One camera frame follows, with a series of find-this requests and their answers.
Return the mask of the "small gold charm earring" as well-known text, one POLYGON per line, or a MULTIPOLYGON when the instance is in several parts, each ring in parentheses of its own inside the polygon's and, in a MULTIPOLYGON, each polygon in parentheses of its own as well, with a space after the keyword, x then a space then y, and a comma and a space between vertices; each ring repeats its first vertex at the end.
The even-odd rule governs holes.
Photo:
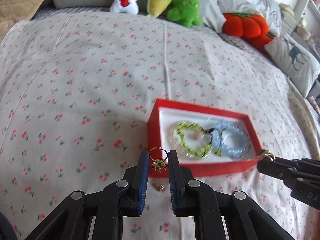
POLYGON ((156 191, 158 192, 164 192, 166 190, 164 184, 161 183, 154 183, 153 187, 155 188, 156 191))

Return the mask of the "red jewelry box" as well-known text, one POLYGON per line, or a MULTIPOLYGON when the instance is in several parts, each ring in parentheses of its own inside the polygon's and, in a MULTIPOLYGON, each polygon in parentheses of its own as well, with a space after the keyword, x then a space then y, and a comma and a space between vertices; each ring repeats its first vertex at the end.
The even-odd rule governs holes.
POLYGON ((257 163, 261 145, 247 114, 157 99, 148 120, 152 160, 177 152, 196 177, 244 172, 257 163))

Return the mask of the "deer print pillow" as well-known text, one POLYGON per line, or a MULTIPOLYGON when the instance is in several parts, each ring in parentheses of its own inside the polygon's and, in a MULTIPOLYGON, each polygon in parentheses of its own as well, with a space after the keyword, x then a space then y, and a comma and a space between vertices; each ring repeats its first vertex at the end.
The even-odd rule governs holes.
POLYGON ((319 75, 319 62, 290 35, 284 33, 264 46, 275 65, 306 98, 319 75))

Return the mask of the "cherry print bedsheet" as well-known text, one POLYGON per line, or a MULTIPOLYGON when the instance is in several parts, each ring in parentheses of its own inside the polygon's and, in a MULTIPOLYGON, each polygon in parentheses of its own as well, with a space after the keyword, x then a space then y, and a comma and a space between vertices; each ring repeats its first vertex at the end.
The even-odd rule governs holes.
POLYGON ((1 212, 16 237, 136 165, 157 99, 245 113, 263 148, 319 158, 312 107, 239 38, 109 12, 20 22, 1 42, 1 212))

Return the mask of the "orange pumpkin plush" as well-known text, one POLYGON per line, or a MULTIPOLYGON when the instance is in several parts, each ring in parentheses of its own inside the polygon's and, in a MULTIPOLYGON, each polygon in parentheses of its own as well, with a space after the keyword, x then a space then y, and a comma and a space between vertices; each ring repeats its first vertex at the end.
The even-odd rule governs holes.
POLYGON ((270 43, 273 38, 268 35, 260 35, 254 38, 246 38, 244 37, 244 40, 249 43, 253 48, 260 51, 263 54, 266 54, 265 46, 270 43))
POLYGON ((226 19, 223 31, 236 37, 255 38, 265 35, 269 26, 265 18, 259 14, 230 13, 224 14, 226 19))

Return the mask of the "stack of books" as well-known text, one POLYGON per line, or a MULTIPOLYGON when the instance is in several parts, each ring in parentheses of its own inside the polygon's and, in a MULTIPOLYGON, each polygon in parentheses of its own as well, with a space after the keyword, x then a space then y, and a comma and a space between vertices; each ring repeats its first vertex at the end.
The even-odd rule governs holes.
POLYGON ((279 3, 279 7, 282 20, 281 31, 292 35, 297 25, 295 13, 288 4, 279 3))

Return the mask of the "white bookshelf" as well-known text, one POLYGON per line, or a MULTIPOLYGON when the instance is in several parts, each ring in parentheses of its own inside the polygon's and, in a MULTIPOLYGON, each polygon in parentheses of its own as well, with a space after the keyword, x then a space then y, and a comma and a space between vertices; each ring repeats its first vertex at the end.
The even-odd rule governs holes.
POLYGON ((294 0, 293 12, 296 21, 293 33, 305 22, 305 29, 310 34, 309 41, 319 37, 319 10, 313 0, 294 0))

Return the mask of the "green tree plush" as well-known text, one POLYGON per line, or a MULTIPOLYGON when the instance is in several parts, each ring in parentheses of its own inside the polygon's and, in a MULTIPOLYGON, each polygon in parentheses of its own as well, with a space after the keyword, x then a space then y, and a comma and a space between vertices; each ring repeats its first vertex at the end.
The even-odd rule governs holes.
POLYGON ((201 25, 199 0, 172 0, 172 8, 167 12, 167 19, 187 28, 201 25))

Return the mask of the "white doodle pillow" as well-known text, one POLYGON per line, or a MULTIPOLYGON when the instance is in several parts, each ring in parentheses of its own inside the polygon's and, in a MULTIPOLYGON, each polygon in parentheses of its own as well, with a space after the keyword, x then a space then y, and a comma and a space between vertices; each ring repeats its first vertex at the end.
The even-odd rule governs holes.
POLYGON ((278 37, 281 33, 281 10, 274 0, 217 0, 222 13, 250 13, 264 17, 269 26, 269 32, 278 37))

